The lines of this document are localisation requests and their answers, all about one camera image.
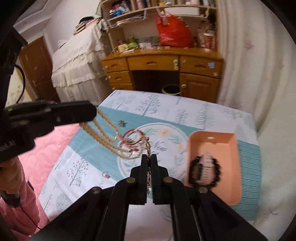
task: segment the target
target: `tablecloth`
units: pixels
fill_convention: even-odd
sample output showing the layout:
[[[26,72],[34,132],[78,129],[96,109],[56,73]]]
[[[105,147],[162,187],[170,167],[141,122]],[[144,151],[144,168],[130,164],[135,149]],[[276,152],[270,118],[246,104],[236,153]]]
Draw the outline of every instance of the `tablecloth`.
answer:
[[[242,175],[242,198],[232,206],[246,220],[257,213],[261,184],[260,149],[251,114],[229,107],[184,97],[138,91],[114,91],[100,109],[124,133],[140,128],[150,136],[159,165],[180,180],[185,178],[186,142],[196,130],[236,133]],[[97,117],[106,133],[114,130]],[[69,207],[93,186],[107,188],[129,176],[140,160],[122,160],[78,130],[53,167],[39,196],[50,220]],[[145,206],[129,208],[126,240],[170,240],[169,207],[155,206],[150,198]]]

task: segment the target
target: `orange tray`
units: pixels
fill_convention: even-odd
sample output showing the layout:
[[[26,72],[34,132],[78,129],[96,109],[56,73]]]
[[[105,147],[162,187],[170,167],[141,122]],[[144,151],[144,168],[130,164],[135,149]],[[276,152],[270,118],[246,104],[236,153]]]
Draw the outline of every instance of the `orange tray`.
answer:
[[[185,185],[192,187],[188,183],[190,162],[195,157],[209,151],[221,166],[220,181],[217,182],[216,187],[211,189],[212,192],[228,205],[238,204],[242,195],[242,182],[235,134],[196,131],[189,137],[187,150],[188,158]]]

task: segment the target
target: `teal stripe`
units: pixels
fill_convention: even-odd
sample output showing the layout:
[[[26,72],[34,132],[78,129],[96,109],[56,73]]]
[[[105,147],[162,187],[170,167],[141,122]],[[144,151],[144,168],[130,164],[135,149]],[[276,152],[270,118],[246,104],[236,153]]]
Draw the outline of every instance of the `teal stripe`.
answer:
[[[179,125],[173,122],[141,116],[125,111],[99,107],[107,117],[115,124],[120,120],[124,120],[126,127],[120,128],[120,132],[124,133],[129,129],[139,127],[148,123],[162,122],[173,125],[182,130],[187,136],[194,131],[201,129],[193,128],[185,125]],[[100,117],[97,121],[102,126],[103,130],[109,136],[115,136],[115,131]],[[242,197],[239,204],[232,208],[246,220],[254,220],[257,214],[258,201],[261,190],[261,160],[260,149],[258,146],[249,144],[243,141],[237,141],[238,153],[242,177]],[[81,157],[86,159],[90,164],[100,171],[108,171],[111,177],[119,181],[123,179],[120,174],[117,156],[109,150],[97,143],[82,129],[79,129],[69,146]]]

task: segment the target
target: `red bracelet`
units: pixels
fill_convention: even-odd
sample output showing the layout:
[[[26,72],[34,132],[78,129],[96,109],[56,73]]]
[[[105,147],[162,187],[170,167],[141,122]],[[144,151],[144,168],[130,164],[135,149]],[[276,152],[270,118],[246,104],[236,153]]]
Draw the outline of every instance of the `red bracelet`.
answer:
[[[131,131],[134,131],[134,132],[139,132],[140,133],[140,139],[134,143],[127,143],[125,140],[124,140],[124,137],[126,136],[126,134],[128,134],[129,132]],[[144,138],[144,132],[138,130],[138,129],[130,129],[128,130],[126,133],[123,134],[123,136],[121,137],[121,141],[123,144],[125,144],[126,146],[133,146],[135,144],[138,144],[142,139]]]

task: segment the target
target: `pink sleeve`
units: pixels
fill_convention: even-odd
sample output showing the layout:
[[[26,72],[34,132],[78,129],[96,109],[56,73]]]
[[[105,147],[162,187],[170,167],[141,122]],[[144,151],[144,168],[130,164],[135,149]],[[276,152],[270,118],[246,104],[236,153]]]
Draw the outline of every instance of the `pink sleeve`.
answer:
[[[25,180],[24,170],[22,168],[22,185],[20,188],[20,202],[24,211],[38,225],[40,218],[36,205],[36,196],[34,191],[29,187]],[[24,235],[31,235],[35,232],[36,226],[23,212],[21,207],[10,208],[3,199],[0,200],[0,207],[3,209],[2,216],[12,230],[20,232]]]

